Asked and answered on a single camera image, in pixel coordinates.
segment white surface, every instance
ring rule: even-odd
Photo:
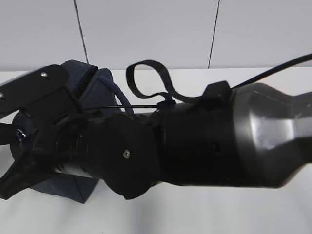
[[[240,83],[264,69],[171,70],[173,83],[185,95],[200,95],[206,84],[227,79]],[[115,82],[133,104],[154,104],[133,97],[124,71]],[[160,90],[153,71],[137,72],[144,93]],[[311,91],[312,68],[292,68],[267,79],[282,91]],[[0,73],[0,80],[10,73]],[[0,200],[0,232],[4,234],[310,234],[312,232],[312,167],[304,168],[282,189],[178,187],[160,184],[126,201],[100,182],[81,205],[66,198],[27,189]]]
[[[217,0],[77,0],[89,61],[124,70],[159,60],[207,68]]]
[[[311,11],[311,0],[221,0],[210,67],[275,66],[312,53]]]
[[[2,1],[0,34],[0,71],[85,61],[73,0]]]

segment navy blue bag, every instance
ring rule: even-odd
[[[62,66],[69,73],[68,89],[84,108],[117,105],[115,96],[123,105],[130,105],[126,96],[114,84],[110,70],[98,69],[96,66],[75,60],[67,61]],[[109,117],[119,112],[120,109],[101,109],[100,111],[104,116]],[[33,129],[31,120],[20,112],[12,123]],[[60,174],[33,186],[32,189],[85,203],[97,182],[98,179],[94,178]]]

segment black strap loop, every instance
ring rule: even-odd
[[[150,66],[157,71],[168,93],[161,92],[161,93],[156,93],[156,94],[152,94],[148,96],[140,92],[140,90],[137,88],[136,83],[134,81],[134,70],[136,66],[141,65],[141,64]],[[159,95],[159,96],[163,96],[166,99],[166,101],[172,101],[172,96],[173,96],[174,98],[183,102],[187,102],[187,103],[199,102],[200,97],[185,97],[179,94],[172,85],[170,74],[167,68],[164,65],[162,65],[160,62],[157,62],[154,60],[145,60],[145,61],[137,62],[129,66],[126,70],[126,79],[127,79],[127,84],[129,88],[131,89],[131,91],[133,92],[133,94],[141,99],[148,99],[148,98],[152,98],[152,97]]]

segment black cable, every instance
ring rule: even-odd
[[[131,106],[125,106],[125,105],[116,105],[116,106],[95,106],[84,109],[85,111],[89,110],[98,110],[98,109],[107,109],[107,108],[157,108],[157,105],[131,105]]]
[[[214,47],[214,41],[215,41],[216,23],[218,21],[218,15],[219,15],[219,6],[220,6],[220,0],[218,1],[218,6],[216,7],[216,15],[215,15],[215,21],[214,21],[214,34],[213,34],[213,40],[211,42],[208,68],[210,68],[211,56],[212,56],[212,53],[213,53],[213,47]]]
[[[292,67],[292,66],[295,66],[297,64],[300,64],[300,63],[303,63],[303,62],[307,62],[307,61],[310,61],[310,60],[312,60],[312,54],[307,54],[307,55],[295,58],[295,59],[290,60],[288,62],[285,62],[285,63],[283,63],[281,65],[278,65],[278,66],[276,66],[276,67],[274,67],[274,68],[272,68],[272,69],[270,69],[268,71],[265,71],[265,72],[255,76],[255,77],[253,77],[253,78],[251,78],[251,79],[249,79],[249,80],[247,80],[247,81],[245,81],[245,82],[243,82],[243,83],[241,83],[241,84],[239,84],[237,86],[234,86],[233,88],[239,88],[239,87],[242,87],[242,86],[244,86],[246,84],[255,83],[255,82],[257,82],[257,81],[259,81],[259,80],[261,80],[261,79],[263,79],[265,77],[273,75],[274,73],[280,72],[280,71],[282,71],[282,70],[284,70],[286,68],[289,68],[289,67]]]
[[[79,18],[79,13],[78,13],[76,0],[74,0],[74,7],[75,7],[76,17],[77,17],[77,21],[78,21],[78,27],[79,27],[79,31],[80,31],[80,36],[81,36],[82,46],[83,46],[83,50],[84,50],[84,55],[86,57],[87,63],[89,64],[86,44],[85,44],[84,38],[83,38],[82,27],[81,27],[81,23],[80,23],[80,18]]]

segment robotic arm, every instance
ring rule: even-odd
[[[292,97],[254,82],[311,59],[312,54],[294,59],[234,88],[225,81],[210,84],[200,97],[179,94],[167,69],[146,60],[127,68],[127,83],[139,98],[161,95],[165,101],[153,113],[113,117],[98,110],[130,106],[83,109],[58,65],[2,84],[1,118],[20,110],[35,131],[0,125],[0,144],[10,144],[15,158],[0,178],[0,197],[58,173],[103,179],[126,199],[160,182],[279,188],[312,162],[312,93]],[[156,69],[167,93],[146,96],[138,90],[139,64]]]

